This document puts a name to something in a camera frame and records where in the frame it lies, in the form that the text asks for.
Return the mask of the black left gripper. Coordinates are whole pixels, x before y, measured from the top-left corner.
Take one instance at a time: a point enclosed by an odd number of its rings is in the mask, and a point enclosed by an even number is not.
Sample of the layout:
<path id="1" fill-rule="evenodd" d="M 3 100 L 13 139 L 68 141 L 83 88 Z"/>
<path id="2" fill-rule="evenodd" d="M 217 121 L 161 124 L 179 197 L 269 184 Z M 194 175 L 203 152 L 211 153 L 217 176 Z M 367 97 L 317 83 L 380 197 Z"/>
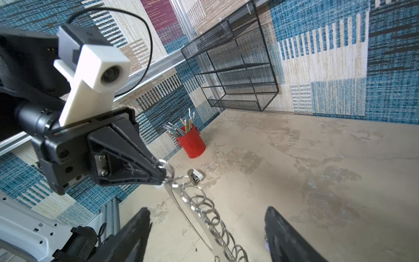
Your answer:
<path id="1" fill-rule="evenodd" d="M 167 176 L 139 137 L 135 111 L 124 107 L 63 127 L 57 112 L 35 111 L 32 146 L 49 187 L 64 195 L 71 181 L 89 175 L 96 184 L 160 185 Z"/>

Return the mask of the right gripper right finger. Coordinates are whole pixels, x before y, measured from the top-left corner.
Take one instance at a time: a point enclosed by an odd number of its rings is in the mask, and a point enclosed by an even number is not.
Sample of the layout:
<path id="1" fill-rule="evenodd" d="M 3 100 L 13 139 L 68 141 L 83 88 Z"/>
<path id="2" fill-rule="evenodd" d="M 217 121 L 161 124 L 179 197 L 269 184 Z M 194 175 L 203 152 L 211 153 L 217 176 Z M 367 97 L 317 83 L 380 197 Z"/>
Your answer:
<path id="1" fill-rule="evenodd" d="M 265 214 L 265 233 L 273 262 L 326 261 L 272 206 Z"/>

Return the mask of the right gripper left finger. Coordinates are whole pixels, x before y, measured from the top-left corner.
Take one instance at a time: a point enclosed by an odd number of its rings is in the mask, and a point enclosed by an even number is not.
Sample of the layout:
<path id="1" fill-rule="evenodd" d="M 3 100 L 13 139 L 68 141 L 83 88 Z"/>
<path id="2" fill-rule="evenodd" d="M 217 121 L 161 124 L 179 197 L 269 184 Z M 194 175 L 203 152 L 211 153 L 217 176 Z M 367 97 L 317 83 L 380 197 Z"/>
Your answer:
<path id="1" fill-rule="evenodd" d="M 107 240 L 93 255 L 90 262 L 141 262 L 144 260 L 146 246 L 152 223 L 150 211 L 143 207 L 112 238 Z"/>

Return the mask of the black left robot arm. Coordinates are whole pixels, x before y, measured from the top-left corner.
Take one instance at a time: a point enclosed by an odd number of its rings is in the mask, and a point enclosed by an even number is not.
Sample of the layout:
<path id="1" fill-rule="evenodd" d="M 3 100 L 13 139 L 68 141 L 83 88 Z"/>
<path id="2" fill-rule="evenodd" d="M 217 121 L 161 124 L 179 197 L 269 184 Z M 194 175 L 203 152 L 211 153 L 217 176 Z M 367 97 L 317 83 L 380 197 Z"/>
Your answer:
<path id="1" fill-rule="evenodd" d="M 1 127 L 32 138 L 49 187 L 83 176 L 100 186 L 159 185 L 166 177 L 138 134 L 135 112 L 113 109 L 131 62 L 96 29 L 64 24 L 56 36 L 1 29 Z M 101 240 L 91 227 L 48 219 L 1 195 L 1 247 L 32 262 L 141 262 L 151 231 L 142 208 Z"/>

